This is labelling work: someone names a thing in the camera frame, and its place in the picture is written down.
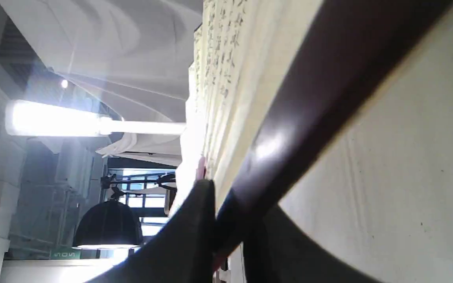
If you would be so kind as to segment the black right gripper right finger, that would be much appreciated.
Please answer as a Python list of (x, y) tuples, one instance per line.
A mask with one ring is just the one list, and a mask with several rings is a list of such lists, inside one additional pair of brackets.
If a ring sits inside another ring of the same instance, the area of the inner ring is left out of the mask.
[(311, 240), (279, 206), (243, 243), (248, 283), (376, 283)]

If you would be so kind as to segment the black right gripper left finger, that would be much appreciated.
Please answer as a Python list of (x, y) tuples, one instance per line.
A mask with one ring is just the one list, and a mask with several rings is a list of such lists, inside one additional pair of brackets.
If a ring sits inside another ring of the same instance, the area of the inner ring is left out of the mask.
[(215, 188), (195, 183), (167, 224), (135, 254), (92, 283), (210, 283), (213, 279)]

